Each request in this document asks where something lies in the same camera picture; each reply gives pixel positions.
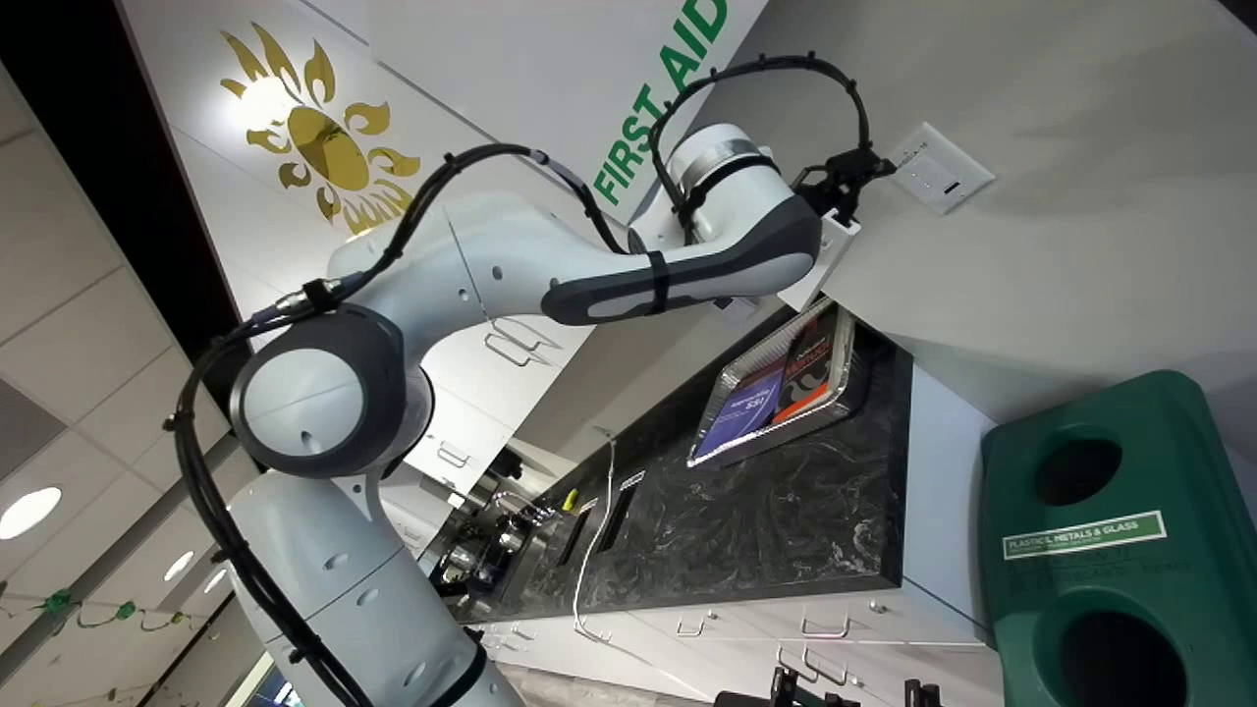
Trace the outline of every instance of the green container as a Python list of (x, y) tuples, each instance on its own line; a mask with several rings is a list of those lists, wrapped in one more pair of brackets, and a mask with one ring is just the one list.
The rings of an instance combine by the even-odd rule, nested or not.
[(1192, 376), (993, 427), (978, 554), (1010, 707), (1257, 707), (1257, 534)]

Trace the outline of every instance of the electrical outlet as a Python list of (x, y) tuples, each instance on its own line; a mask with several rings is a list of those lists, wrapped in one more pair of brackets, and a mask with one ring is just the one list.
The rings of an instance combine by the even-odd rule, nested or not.
[(930, 122), (923, 122), (907, 140), (892, 148), (896, 183), (913, 193), (930, 211), (953, 211), (975, 193), (983, 193), (993, 172), (966, 148), (948, 140)]

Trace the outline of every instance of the black countertop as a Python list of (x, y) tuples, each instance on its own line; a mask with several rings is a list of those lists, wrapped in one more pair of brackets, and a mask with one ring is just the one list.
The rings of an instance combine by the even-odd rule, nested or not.
[[(825, 426), (738, 464), (686, 466), (714, 372), (686, 380), (622, 432), (617, 483), (642, 474), (614, 547), (598, 550), (580, 612), (879, 591), (900, 581), (913, 360), (867, 351), (867, 396), (855, 418)], [(606, 491), (606, 456), (564, 486)], [(571, 612), (579, 566), (606, 507), (556, 516), (545, 543), (516, 554), (484, 596), (519, 619)]]

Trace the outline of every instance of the robotic arm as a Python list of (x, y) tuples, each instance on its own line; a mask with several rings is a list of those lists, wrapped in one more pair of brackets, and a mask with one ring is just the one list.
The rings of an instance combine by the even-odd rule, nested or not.
[[(448, 224), (322, 318), (261, 351), (237, 380), (232, 426), (271, 466), (232, 500), (257, 557), (372, 703), (519, 703), (448, 618), (394, 534), (377, 479), (427, 427), (435, 396), (418, 364), (445, 335), (498, 316), (614, 321), (732, 296), (771, 296), (814, 266), (821, 220), (733, 125), (676, 148), (673, 172), (703, 187), (694, 245), (614, 257), (516, 195), (453, 202)], [(676, 220), (636, 232), (676, 241)], [(331, 276), (372, 262), (344, 245)], [(238, 592), (257, 634), (308, 703), (337, 703), (289, 661), (287, 636)]]

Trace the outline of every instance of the gold fleur-de-lis logo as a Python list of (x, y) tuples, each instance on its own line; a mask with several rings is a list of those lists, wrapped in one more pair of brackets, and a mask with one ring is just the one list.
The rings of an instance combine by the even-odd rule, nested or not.
[(242, 80), (220, 80), (247, 106), (242, 140), (282, 156), (278, 183), (314, 187), (319, 211), (354, 234), (399, 217), (410, 193), (397, 179), (420, 172), (420, 160), (368, 144), (394, 122), (388, 104), (351, 104), (337, 113), (337, 72), (326, 52), (314, 45), (299, 72), (271, 30), (250, 26), (261, 52), (225, 30)]

